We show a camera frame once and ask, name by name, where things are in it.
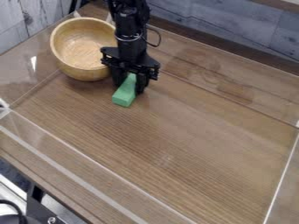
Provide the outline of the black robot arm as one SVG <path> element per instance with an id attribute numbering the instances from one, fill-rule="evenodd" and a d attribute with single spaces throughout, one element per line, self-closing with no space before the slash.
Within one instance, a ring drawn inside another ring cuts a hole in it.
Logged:
<path id="1" fill-rule="evenodd" d="M 107 0 L 107 7 L 117 25 L 117 46 L 100 48 L 102 64 L 111 70 L 118 87 L 129 74 L 135 74 L 135 93 L 141 95 L 150 80 L 158 80 L 161 69 L 161 62 L 147 53 L 151 10 L 146 0 Z"/>

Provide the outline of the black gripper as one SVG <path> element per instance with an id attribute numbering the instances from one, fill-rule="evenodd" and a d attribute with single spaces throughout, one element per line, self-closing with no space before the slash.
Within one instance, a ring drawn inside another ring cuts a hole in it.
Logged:
<path id="1" fill-rule="evenodd" d="M 161 62 L 147 53 L 147 36 L 141 35 L 134 38 L 118 38 L 117 46 L 103 46 L 102 64 L 111 71 L 113 81 L 121 87 L 127 74 L 137 74 L 135 93 L 141 95 L 150 83 L 158 80 Z"/>

